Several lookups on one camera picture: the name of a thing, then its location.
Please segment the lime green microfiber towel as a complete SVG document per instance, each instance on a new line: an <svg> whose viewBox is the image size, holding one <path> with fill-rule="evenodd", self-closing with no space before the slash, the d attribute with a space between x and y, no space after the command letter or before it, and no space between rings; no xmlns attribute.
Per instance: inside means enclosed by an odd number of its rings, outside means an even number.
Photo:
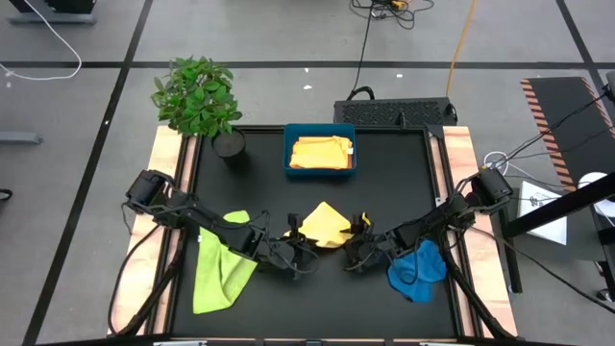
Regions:
<svg viewBox="0 0 615 346"><path fill-rule="evenodd" d="M203 314L230 308L257 268L253 260L233 253L210 230L201 227L192 311Z"/></svg>

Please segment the black vented computer case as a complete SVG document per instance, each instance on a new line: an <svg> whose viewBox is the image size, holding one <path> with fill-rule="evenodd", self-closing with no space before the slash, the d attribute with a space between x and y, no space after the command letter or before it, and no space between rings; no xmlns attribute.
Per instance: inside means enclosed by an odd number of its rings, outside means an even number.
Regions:
<svg viewBox="0 0 615 346"><path fill-rule="evenodd" d="M455 106L446 97L347 100L334 103L333 121L356 126L455 126Z"/></svg>

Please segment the black slanted frame beam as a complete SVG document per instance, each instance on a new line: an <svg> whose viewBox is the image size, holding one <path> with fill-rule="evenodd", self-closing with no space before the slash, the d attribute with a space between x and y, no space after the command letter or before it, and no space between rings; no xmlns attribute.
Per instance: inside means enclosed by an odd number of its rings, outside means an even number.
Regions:
<svg viewBox="0 0 615 346"><path fill-rule="evenodd" d="M553 219L568 216L576 211L591 207L613 195L615 195L615 172L607 174L595 183L578 188L576 191L560 197L533 214L511 221L506 227L505 237L511 238L522 235L535 227L539 227L541 222L534 220L533 217L538 216L541 211L545 212L544 221L549 223Z"/></svg>

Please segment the wooden table side board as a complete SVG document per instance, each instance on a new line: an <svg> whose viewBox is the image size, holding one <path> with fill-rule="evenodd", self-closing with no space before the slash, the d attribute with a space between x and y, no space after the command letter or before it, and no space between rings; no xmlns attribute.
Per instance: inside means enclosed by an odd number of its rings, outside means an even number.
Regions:
<svg viewBox="0 0 615 346"><path fill-rule="evenodd" d="M478 171L470 131L466 127L444 127L430 138L432 160L438 186L437 196L446 198L463 178ZM447 234L446 243L455 263L472 284L489 312L510 334L517 328L508 296L497 242L491 237L491 218L479 213L475 227L461 240L454 232Z"/></svg>
<svg viewBox="0 0 615 346"><path fill-rule="evenodd" d="M157 129L148 167L171 176L176 186L188 191L195 137L184 138L167 127ZM137 314L178 252L179 230L159 228L148 215L138 215L129 242L130 258L120 268L119 281L108 320L110 330L120 332Z"/></svg>

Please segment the orange microfiber towel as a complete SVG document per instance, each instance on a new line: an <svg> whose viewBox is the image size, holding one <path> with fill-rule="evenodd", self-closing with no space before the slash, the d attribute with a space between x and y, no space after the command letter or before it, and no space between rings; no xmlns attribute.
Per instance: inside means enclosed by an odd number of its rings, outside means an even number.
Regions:
<svg viewBox="0 0 615 346"><path fill-rule="evenodd" d="M293 169L350 169L354 144L343 136L300 136L292 146L289 166Z"/></svg>

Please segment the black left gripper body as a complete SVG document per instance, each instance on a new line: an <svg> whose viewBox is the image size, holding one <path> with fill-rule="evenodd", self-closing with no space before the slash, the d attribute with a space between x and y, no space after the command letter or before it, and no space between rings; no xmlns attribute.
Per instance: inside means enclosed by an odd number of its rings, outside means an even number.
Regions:
<svg viewBox="0 0 615 346"><path fill-rule="evenodd" d="M315 241L300 231L303 217L287 215L288 235L270 235L270 214L265 214L263 239L258 246L258 260L271 269L286 272L293 280L315 273L320 268L320 257L315 252Z"/></svg>

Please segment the teal plastic bin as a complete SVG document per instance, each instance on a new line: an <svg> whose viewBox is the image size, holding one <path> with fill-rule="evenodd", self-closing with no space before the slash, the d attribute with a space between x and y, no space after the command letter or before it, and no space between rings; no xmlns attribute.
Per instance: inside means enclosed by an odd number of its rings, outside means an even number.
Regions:
<svg viewBox="0 0 615 346"><path fill-rule="evenodd" d="M354 144L354 166L350 169L293 169L289 166L293 144L300 136L343 136ZM349 176L357 168L357 148L355 126L349 123L290 123L284 126L283 169L289 176Z"/></svg>

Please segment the black stand post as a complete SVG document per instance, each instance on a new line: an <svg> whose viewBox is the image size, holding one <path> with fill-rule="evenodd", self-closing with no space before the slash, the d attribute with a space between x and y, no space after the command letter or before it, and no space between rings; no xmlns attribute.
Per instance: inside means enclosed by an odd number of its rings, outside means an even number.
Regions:
<svg viewBox="0 0 615 346"><path fill-rule="evenodd" d="M505 230L508 223L516 218L514 213L517 211L518 207L518 192L518 188L513 188L510 201L497 213L497 234L504 240L504 244L502 245L504 251L504 262L508 276L509 291L512 294L521 294L523 292L517 253L510 248L510 245L514 244L514 240L512 238L505 237Z"/></svg>

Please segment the black mat with striped edges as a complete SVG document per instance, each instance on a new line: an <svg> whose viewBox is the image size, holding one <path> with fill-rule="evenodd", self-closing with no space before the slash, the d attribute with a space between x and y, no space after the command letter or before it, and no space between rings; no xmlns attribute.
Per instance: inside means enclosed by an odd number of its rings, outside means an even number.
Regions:
<svg viewBox="0 0 615 346"><path fill-rule="evenodd" d="M545 155L567 192L587 173L615 172L615 122L599 94L582 77L520 81L539 131Z"/></svg>

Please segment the white round object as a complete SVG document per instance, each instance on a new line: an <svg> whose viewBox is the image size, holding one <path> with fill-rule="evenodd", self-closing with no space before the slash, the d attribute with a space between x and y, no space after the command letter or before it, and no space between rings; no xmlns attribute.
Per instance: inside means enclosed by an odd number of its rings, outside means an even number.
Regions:
<svg viewBox="0 0 615 346"><path fill-rule="evenodd" d="M605 176L606 173L602 172L587 173L580 178L578 182L578 188L583 188L587 185L595 183L596 181L604 178ZM607 217L609 219L615 219L615 195L595 203L594 209L601 216Z"/></svg>

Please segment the yellow microfiber towel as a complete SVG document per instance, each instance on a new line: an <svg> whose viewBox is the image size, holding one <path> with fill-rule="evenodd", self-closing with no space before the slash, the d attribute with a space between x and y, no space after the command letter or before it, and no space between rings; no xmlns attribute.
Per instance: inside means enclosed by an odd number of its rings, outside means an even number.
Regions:
<svg viewBox="0 0 615 346"><path fill-rule="evenodd" d="M303 220L299 233L318 248L335 249L353 237L350 228L351 222L345 216L327 202L321 202Z"/></svg>

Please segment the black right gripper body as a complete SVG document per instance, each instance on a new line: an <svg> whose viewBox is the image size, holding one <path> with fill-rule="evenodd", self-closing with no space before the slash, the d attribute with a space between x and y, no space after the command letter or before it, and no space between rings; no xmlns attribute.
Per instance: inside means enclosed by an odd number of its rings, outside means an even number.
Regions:
<svg viewBox="0 0 615 346"><path fill-rule="evenodd" d="M375 224L371 223L371 226L366 225L361 213L352 216L350 233L353 237L343 245L347 260L344 271L361 273L390 255L393 245L389 234L376 233Z"/></svg>

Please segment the blue microfiber towel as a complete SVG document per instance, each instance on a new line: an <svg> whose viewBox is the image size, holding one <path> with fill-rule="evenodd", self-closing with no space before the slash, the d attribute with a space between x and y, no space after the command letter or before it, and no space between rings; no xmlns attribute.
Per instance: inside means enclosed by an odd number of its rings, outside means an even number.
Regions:
<svg viewBox="0 0 615 346"><path fill-rule="evenodd" d="M394 259L387 270L390 286L412 303L430 303L433 286L447 276L447 266L438 246L423 240L418 249Z"/></svg>

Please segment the white paper sheet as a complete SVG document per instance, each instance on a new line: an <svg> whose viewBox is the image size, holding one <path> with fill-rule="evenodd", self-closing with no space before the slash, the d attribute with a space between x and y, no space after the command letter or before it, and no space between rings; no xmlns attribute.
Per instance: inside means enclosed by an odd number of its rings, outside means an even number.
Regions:
<svg viewBox="0 0 615 346"><path fill-rule="evenodd" d="M561 194L547 190L538 185L522 181L519 187L517 197L517 217L525 217L528 214L533 214L537 210L541 210L549 203L559 199ZM558 219L553 219L551 222L544 221L545 212L541 211L538 216L534 216L534 220L541 222L539 227L529 230L530 235L540 237L550 242L565 246L568 239L568 221L566 216Z"/></svg>

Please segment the grey floor bar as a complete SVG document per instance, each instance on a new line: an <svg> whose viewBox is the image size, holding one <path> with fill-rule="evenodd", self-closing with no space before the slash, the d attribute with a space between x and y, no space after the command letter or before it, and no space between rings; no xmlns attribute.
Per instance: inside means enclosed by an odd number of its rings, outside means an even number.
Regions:
<svg viewBox="0 0 615 346"><path fill-rule="evenodd" d="M0 131L0 144L39 145L42 141L42 136L35 132Z"/></svg>

